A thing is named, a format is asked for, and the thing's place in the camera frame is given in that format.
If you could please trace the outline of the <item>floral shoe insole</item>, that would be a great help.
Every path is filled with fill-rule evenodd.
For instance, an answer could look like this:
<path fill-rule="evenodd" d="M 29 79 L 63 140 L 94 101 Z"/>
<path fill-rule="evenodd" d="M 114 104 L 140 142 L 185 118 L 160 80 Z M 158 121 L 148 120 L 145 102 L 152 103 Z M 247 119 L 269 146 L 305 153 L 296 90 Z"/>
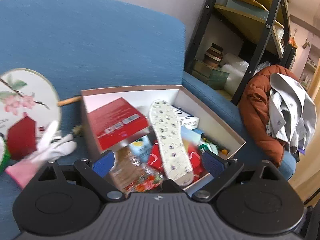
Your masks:
<path fill-rule="evenodd" d="M 155 133 L 165 175 L 185 187 L 193 182 L 193 167 L 181 137 L 181 123 L 173 107 L 155 100 L 149 110 L 149 121 Z"/>

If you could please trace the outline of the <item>white blue device box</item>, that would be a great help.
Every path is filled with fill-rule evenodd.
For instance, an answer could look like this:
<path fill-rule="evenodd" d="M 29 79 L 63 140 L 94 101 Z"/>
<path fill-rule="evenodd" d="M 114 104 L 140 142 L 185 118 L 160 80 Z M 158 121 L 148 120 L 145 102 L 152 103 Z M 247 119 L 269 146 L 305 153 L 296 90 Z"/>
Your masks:
<path fill-rule="evenodd" d="M 197 129 L 199 125 L 199 118 L 193 116 L 180 108 L 173 107 L 182 127 L 186 129 L 193 130 Z"/>

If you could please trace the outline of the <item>bag of wooden sticks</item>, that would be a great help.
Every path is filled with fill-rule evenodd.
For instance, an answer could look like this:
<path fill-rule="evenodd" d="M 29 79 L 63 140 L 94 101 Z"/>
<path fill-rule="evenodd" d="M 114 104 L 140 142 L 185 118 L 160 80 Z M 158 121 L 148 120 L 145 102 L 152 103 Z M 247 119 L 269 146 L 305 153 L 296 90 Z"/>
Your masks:
<path fill-rule="evenodd" d="M 116 152 L 116 162 L 111 170 L 111 178 L 115 186 L 126 196 L 131 192 L 145 192 L 146 172 L 140 161 L 128 147 Z"/>

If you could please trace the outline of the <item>pink white rabbit toy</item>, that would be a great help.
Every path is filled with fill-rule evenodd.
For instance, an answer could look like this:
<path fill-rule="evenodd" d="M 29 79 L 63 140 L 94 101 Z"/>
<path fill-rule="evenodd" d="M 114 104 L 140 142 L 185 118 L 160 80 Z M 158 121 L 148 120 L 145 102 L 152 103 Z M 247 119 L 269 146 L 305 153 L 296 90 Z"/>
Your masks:
<path fill-rule="evenodd" d="M 48 125 L 43 136 L 37 143 L 36 151 L 5 169 L 5 173 L 9 175 L 20 188 L 25 188 L 38 170 L 48 161 L 56 161 L 76 150 L 77 143 L 73 140 L 72 134 L 68 134 L 62 139 L 52 142 L 57 129 L 58 121 L 54 120 Z"/>

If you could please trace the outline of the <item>brown cardboard storage box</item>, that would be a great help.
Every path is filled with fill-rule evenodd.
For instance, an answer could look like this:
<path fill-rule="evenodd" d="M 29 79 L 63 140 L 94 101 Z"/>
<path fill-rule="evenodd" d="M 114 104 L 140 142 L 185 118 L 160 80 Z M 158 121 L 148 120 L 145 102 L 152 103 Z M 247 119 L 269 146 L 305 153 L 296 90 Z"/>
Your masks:
<path fill-rule="evenodd" d="M 112 151 L 106 176 L 124 194 L 155 191 L 173 180 L 186 193 L 212 180 L 201 135 L 181 125 L 177 111 L 196 117 L 196 127 L 214 145 L 209 156 L 225 167 L 245 141 L 182 86 L 131 86 L 83 90 L 82 127 L 90 158 Z"/>

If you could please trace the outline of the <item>dark red small box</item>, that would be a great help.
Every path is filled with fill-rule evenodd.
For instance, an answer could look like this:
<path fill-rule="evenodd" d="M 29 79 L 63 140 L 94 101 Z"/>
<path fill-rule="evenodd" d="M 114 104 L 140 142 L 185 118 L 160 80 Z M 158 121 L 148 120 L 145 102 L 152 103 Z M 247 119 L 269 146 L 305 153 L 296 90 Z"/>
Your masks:
<path fill-rule="evenodd" d="M 8 129 L 7 147 L 13 160 L 20 160 L 36 151 L 36 122 L 25 115 Z"/>

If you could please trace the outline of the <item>green small box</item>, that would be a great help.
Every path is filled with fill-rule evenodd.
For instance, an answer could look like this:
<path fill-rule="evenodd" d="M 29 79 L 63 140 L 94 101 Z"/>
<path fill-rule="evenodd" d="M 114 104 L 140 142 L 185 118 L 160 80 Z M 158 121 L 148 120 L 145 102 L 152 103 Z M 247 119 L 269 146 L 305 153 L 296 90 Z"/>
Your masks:
<path fill-rule="evenodd" d="M 0 137 L 0 173 L 4 172 L 7 167 L 11 155 L 8 151 L 7 145 L 3 137 Z"/>

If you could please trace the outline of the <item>grey jacket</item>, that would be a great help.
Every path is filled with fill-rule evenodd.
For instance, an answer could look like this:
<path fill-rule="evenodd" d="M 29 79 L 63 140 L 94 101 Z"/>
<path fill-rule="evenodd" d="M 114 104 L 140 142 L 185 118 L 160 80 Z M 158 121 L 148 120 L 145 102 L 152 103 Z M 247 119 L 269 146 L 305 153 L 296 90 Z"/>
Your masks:
<path fill-rule="evenodd" d="M 291 154 L 304 154 L 315 133 L 316 106 L 302 85 L 287 75 L 272 74 L 270 85 L 266 132 L 285 142 Z"/>

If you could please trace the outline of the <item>orange down jacket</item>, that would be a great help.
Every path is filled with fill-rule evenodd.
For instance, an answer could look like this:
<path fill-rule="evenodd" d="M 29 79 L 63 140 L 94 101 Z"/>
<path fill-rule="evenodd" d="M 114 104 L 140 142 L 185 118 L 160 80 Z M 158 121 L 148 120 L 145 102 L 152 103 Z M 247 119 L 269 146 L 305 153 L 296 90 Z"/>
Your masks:
<path fill-rule="evenodd" d="M 278 64 L 268 66 L 253 76 L 242 94 L 238 104 L 244 126 L 256 145 L 279 167 L 284 156 L 284 142 L 267 135 L 266 125 L 270 119 L 268 99 L 271 85 L 270 77 L 278 73 L 298 78 L 287 68 Z"/>

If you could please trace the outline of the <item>round floral hand fan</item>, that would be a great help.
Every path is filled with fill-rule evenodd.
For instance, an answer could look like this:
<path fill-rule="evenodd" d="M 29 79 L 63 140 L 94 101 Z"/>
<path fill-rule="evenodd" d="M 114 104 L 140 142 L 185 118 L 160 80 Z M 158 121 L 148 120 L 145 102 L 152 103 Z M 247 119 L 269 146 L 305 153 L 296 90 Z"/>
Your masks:
<path fill-rule="evenodd" d="M 36 139 L 42 137 L 52 121 L 59 123 L 57 135 L 81 125 L 79 103 L 59 106 L 58 92 L 42 74 L 27 68 L 1 73 L 1 134 L 22 120 L 35 125 Z"/>

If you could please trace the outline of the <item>green box on shelf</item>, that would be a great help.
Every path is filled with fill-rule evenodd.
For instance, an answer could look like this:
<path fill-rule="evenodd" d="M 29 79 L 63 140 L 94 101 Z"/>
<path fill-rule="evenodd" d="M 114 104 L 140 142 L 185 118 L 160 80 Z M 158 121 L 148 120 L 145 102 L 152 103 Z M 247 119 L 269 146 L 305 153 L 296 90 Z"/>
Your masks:
<path fill-rule="evenodd" d="M 197 60 L 194 60 L 191 74 L 215 90 L 224 89 L 229 77 L 229 73 L 223 72 L 220 68 L 211 67 Z"/>

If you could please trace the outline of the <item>blue sofa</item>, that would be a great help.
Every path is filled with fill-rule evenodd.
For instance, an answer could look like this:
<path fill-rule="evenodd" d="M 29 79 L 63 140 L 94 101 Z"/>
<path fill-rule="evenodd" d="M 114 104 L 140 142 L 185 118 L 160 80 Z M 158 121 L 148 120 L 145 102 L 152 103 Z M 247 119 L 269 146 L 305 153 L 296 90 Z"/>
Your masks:
<path fill-rule="evenodd" d="M 1 71 L 31 68 L 60 96 L 89 88 L 184 85 L 246 140 L 238 108 L 184 72 L 185 27 L 174 17 L 114 0 L 1 0 Z M 123 201 L 38 201 L 1 177 L 1 239 L 298 239 L 303 204 L 283 177 L 233 184 L 211 202 L 173 183 Z"/>

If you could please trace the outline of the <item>striped ceramic vase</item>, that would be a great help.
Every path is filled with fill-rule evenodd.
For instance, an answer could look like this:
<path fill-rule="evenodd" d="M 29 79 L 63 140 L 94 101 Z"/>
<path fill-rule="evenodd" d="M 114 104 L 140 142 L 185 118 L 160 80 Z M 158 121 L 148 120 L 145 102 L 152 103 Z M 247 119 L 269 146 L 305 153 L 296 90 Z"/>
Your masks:
<path fill-rule="evenodd" d="M 217 68 L 223 58 L 223 48 L 215 43 L 206 50 L 203 62 L 212 68 Z"/>

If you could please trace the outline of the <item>black metal shelf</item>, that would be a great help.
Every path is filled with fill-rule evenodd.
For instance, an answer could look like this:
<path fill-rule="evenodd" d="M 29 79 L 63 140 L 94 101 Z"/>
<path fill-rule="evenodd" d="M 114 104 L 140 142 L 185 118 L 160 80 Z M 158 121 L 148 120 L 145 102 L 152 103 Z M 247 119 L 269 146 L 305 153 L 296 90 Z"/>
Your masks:
<path fill-rule="evenodd" d="M 273 42 L 273 52 L 275 52 L 280 59 L 282 66 L 289 68 L 290 64 L 293 62 L 292 59 L 287 58 L 289 38 L 291 35 L 287 0 L 255 1 L 266 8 L 268 15 L 265 20 L 252 13 L 218 5 L 216 0 L 206 0 L 185 56 L 184 70 L 190 73 L 193 60 L 199 49 L 210 17 L 215 11 L 221 15 L 222 19 L 226 20 L 227 23 L 238 30 L 241 36 L 254 43 L 256 48 L 249 62 L 249 67 L 231 99 L 231 102 L 234 105 L 239 103 L 244 89 L 254 75 L 265 50 L 270 49 L 270 46 L 268 45 L 270 41 Z"/>

